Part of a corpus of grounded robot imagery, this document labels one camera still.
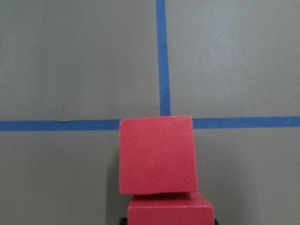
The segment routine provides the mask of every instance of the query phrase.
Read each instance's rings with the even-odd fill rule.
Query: red wooden block
[[[128,225],[214,225],[212,205],[198,193],[135,195]]]
[[[120,123],[120,192],[197,191],[192,118],[164,116]]]

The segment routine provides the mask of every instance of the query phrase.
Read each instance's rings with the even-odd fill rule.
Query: blue tape
[[[0,131],[84,131],[119,130],[120,120],[73,120],[58,122],[43,121],[0,121]]]
[[[300,116],[193,118],[194,129],[226,128],[294,128],[300,127]]]
[[[159,75],[160,115],[171,115],[169,62],[165,0],[156,0],[157,54]]]

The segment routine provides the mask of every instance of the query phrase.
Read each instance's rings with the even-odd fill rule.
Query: gray floor
[[[300,115],[298,1],[167,0],[172,114]],[[155,2],[0,2],[0,120],[159,115]],[[300,221],[300,128],[195,130],[221,225]],[[118,131],[1,132],[0,224],[115,225]]]

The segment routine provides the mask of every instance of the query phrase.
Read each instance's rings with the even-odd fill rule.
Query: stacked blocks
[[[191,117],[121,121],[120,192],[134,195],[128,225],[213,225],[197,189]]]

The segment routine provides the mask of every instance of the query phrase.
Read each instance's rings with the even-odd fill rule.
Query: red cube
[[[212,205],[198,192],[134,196],[128,225],[214,225]]]
[[[197,191],[192,118],[164,116],[120,123],[120,192]]]

